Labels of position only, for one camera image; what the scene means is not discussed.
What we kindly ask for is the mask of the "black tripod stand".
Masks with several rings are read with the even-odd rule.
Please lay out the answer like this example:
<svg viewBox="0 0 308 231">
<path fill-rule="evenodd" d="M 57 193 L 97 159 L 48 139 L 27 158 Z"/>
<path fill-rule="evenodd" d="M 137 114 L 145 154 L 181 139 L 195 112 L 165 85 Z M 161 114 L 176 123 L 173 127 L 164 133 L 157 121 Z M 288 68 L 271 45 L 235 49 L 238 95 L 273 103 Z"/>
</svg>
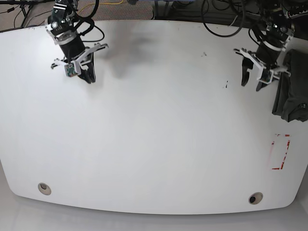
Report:
<svg viewBox="0 0 308 231">
<path fill-rule="evenodd" d="M 20 29 L 26 26 L 31 12 L 40 5 L 53 3 L 53 0 L 1 0 L 1 30 Z"/>
</svg>

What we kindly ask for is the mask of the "dark grey T-shirt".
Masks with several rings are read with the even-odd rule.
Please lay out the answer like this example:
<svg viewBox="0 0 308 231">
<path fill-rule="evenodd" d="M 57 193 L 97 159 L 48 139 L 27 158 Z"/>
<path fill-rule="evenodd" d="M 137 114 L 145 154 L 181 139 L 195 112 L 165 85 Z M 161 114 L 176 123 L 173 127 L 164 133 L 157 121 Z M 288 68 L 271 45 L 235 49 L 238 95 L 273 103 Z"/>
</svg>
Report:
<svg viewBox="0 0 308 231">
<path fill-rule="evenodd" d="M 283 64 L 291 75 L 281 74 L 272 114 L 291 122 L 308 120 L 308 55 L 290 50 Z"/>
</svg>

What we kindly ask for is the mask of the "red tape rectangle marking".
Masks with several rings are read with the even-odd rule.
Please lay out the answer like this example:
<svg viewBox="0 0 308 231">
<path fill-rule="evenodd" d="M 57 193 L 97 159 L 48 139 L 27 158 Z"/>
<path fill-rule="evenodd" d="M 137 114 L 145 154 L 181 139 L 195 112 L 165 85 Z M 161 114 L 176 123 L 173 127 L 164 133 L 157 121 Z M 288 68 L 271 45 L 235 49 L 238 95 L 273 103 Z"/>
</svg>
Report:
<svg viewBox="0 0 308 231">
<path fill-rule="evenodd" d="M 291 142 L 289 134 L 275 134 L 270 152 L 269 166 L 272 170 L 282 170 Z"/>
</svg>

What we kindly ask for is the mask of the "grey metal frame background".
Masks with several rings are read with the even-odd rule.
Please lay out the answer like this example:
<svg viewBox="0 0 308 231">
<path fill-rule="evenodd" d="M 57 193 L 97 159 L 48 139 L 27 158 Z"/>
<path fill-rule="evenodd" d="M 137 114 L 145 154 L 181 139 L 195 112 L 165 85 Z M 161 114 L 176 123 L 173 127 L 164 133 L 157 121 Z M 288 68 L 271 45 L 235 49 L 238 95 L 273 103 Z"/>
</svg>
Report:
<svg viewBox="0 0 308 231">
<path fill-rule="evenodd" d="M 153 0 L 152 8 L 155 20 L 172 20 L 176 18 L 175 0 Z"/>
</svg>

